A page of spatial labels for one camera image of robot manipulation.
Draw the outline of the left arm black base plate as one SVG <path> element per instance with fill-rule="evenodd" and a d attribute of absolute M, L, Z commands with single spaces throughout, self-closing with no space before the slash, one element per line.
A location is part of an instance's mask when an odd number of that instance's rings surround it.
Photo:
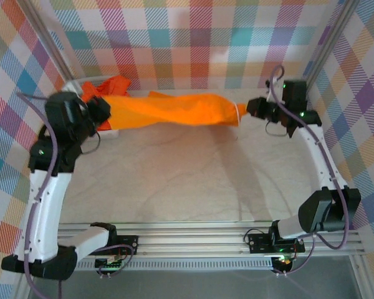
<path fill-rule="evenodd" d="M 131 249 L 128 246 L 133 248 L 133 253 L 137 252 L 138 247 L 138 235 L 117 235 L 113 240 L 111 240 L 106 246 L 117 245 L 116 248 L 111 249 L 98 249 L 94 252 L 97 255 L 128 255 L 131 253 Z"/>

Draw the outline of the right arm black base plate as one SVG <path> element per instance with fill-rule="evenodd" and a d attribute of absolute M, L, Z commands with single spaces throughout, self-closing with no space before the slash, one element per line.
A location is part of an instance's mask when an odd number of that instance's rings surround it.
<path fill-rule="evenodd" d="M 248 245 L 251 254 L 304 253 L 305 245 L 298 239 L 273 239 L 269 234 L 249 234 Z"/>

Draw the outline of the aluminium frame rails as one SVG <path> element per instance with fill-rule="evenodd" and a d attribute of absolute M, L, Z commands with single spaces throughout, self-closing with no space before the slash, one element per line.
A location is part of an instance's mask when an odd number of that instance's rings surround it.
<path fill-rule="evenodd" d="M 137 256 L 141 258 L 247 257 L 243 236 L 249 229 L 267 232 L 269 221 L 147 222 L 114 224 L 120 235 L 138 235 Z M 60 224 L 59 240 L 71 238 L 90 224 Z M 332 250 L 315 240 L 314 256 L 363 255 L 363 243 L 351 230 L 345 247 Z"/>

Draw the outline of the green circuit board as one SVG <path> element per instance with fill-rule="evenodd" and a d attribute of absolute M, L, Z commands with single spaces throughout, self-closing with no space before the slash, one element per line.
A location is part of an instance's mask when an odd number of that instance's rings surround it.
<path fill-rule="evenodd" d="M 95 259 L 94 267 L 99 269 L 101 268 L 101 271 L 107 271 L 107 272 L 114 272 L 116 270 L 119 270 L 121 266 L 123 265 L 123 260 L 116 260 L 114 262 L 109 262 L 107 259 Z"/>

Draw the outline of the small circuit board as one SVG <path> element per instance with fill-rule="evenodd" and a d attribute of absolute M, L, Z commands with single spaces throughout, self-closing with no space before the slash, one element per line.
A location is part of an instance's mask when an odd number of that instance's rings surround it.
<path fill-rule="evenodd" d="M 272 271 L 274 273 L 284 273 L 284 272 L 290 272 L 292 270 L 293 266 L 293 257 L 285 257 L 285 256 L 280 256 L 280 257 L 273 257 L 272 258 Z"/>

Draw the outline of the white perforated plastic basket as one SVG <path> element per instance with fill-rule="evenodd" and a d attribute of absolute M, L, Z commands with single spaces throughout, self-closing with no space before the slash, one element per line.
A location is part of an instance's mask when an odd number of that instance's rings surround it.
<path fill-rule="evenodd" d="M 84 77 L 84 78 L 77 78 L 73 80 L 68 80 L 64 83 L 62 87 L 62 91 L 65 92 L 74 92 L 78 95 L 82 94 L 82 85 L 85 82 L 90 82 L 94 87 L 98 87 L 101 83 L 103 83 L 106 79 L 110 77 L 107 76 L 95 76 L 95 77 Z M 102 140 L 111 140 L 118 138 L 119 131 L 118 130 L 103 130 L 98 132 Z"/>

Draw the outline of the light orange shorts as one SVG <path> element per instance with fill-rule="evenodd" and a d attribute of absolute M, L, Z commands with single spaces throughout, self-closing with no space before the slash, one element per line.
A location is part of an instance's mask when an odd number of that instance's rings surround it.
<path fill-rule="evenodd" d="M 247 114 L 245 103 L 212 93 L 169 96 L 150 93 L 147 97 L 107 95 L 108 122 L 114 130 L 143 128 L 157 123 L 186 126 L 239 126 Z"/>

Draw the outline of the red-orange shorts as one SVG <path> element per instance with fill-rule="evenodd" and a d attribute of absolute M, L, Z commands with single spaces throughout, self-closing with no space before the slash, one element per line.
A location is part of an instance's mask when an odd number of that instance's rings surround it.
<path fill-rule="evenodd" d="M 127 92 L 131 80 L 121 75 L 111 77 L 101 83 L 98 87 L 94 86 L 92 82 L 85 82 L 82 85 L 82 100 L 87 103 L 92 97 L 101 96 L 119 96 L 129 97 Z M 111 117 L 98 127 L 98 131 L 119 130 L 122 128 L 131 128 L 137 119 L 136 113 L 128 111 L 125 107 L 120 106 L 121 101 L 116 98 L 116 101 L 111 101 L 110 114 Z"/>

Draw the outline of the aluminium upright post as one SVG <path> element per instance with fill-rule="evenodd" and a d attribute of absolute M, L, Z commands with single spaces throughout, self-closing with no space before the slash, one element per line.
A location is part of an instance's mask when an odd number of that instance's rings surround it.
<path fill-rule="evenodd" d="M 60 53 L 59 48 L 56 46 L 49 30 L 43 20 L 43 14 L 34 7 L 32 0 L 16 0 L 18 5 L 21 7 L 26 18 L 31 23 L 31 26 L 35 30 L 37 36 L 40 38 L 42 45 L 44 46 L 47 53 L 54 61 L 55 66 L 59 70 L 59 73 L 65 81 L 72 80 L 72 73 L 65 63 L 63 56 Z"/>
<path fill-rule="evenodd" d="M 327 22 L 320 25 L 313 52 L 302 72 L 302 78 L 307 82 L 307 91 L 313 87 L 359 2 L 360 0 L 331 0 L 332 12 L 325 13 Z"/>

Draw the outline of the aluminium lower frame bar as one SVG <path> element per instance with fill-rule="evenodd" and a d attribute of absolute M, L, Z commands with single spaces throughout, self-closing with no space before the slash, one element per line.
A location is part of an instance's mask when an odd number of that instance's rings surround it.
<path fill-rule="evenodd" d="M 12 299 L 29 299 L 29 296 L 32 293 L 32 288 L 28 284 L 26 277 L 21 276 L 15 284 Z"/>
<path fill-rule="evenodd" d="M 349 256 L 362 299 L 372 299 L 372 293 L 368 286 L 368 280 L 364 272 L 363 261 L 360 255 Z"/>

